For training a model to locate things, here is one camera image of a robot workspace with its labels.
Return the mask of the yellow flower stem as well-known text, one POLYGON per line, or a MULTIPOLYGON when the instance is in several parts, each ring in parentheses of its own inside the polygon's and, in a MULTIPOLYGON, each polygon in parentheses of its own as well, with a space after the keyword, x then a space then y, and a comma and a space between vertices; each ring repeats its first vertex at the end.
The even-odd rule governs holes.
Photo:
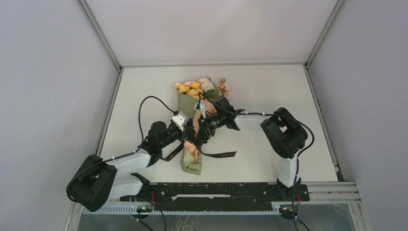
POLYGON ((175 83, 174 89, 178 94, 187 95, 196 99, 203 99, 203 90, 201 84, 198 81, 188 81, 185 83, 175 83))

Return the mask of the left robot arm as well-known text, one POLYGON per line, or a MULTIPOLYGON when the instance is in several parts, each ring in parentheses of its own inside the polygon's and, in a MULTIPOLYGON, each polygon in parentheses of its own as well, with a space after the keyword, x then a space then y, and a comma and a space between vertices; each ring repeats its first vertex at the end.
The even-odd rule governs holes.
POLYGON ((137 169, 154 165, 163 157, 163 149, 175 141, 194 135, 192 119, 174 116, 167 126, 163 121, 152 123, 148 135, 137 150, 104 160, 89 155, 66 187, 68 199, 94 212, 107 201, 133 195, 138 200, 150 196, 150 187, 134 177, 137 169))

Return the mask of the black printed ribbon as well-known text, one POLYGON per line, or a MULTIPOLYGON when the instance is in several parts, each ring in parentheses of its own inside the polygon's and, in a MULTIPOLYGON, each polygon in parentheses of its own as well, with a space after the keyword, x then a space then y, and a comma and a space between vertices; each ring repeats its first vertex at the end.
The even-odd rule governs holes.
POLYGON ((202 152, 200 142, 195 141, 195 135, 182 135, 181 136, 181 144, 173 150, 166 158, 161 157, 162 160, 169 162, 172 160, 178 153, 180 153, 183 150, 187 151, 187 157, 192 157, 192 163, 195 164, 197 163, 200 158, 199 155, 203 154, 204 156, 207 157, 212 157, 212 158, 229 158, 229 157, 234 157, 236 155, 236 151, 233 152, 224 152, 224 153, 217 153, 217 154, 207 154, 202 152))

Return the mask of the green orange wrapping paper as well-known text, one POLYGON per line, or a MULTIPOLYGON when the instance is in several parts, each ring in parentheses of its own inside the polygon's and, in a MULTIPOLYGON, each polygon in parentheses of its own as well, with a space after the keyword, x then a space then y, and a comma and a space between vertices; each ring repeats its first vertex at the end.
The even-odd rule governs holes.
MULTIPOLYGON (((178 94, 178 111, 192 119, 195 136, 199 129, 198 119, 202 115, 201 111, 195 110, 198 102, 198 98, 186 94, 178 94)), ((200 154, 195 144, 187 142, 184 145, 181 158, 181 167, 184 172, 195 175, 201 174, 202 164, 200 154)))

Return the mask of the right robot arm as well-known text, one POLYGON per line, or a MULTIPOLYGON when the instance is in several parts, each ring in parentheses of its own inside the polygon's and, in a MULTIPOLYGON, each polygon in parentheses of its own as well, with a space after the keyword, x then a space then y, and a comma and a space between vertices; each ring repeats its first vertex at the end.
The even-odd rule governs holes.
POLYGON ((198 118, 198 131, 194 139, 197 148, 215 135, 215 130, 226 126, 232 130, 259 130, 269 141, 274 152, 279 156, 280 174, 278 194, 283 200, 291 200, 297 194, 298 157, 309 147, 305 145, 312 130, 304 123, 296 120, 284 107, 275 112, 247 112, 244 109, 234 109, 227 98, 219 96, 209 103, 215 107, 215 112, 206 109, 204 101, 199 100, 194 110, 201 112, 198 118))

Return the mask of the pink rose stem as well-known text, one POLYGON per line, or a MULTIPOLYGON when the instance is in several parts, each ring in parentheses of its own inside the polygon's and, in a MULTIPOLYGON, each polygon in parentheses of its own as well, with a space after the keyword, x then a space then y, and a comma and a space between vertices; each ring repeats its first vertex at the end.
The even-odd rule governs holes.
POLYGON ((219 84, 218 84, 218 91, 220 95, 223 95, 224 97, 228 97, 229 93, 230 93, 230 87, 229 85, 226 83, 226 79, 225 78, 221 78, 219 80, 219 84))

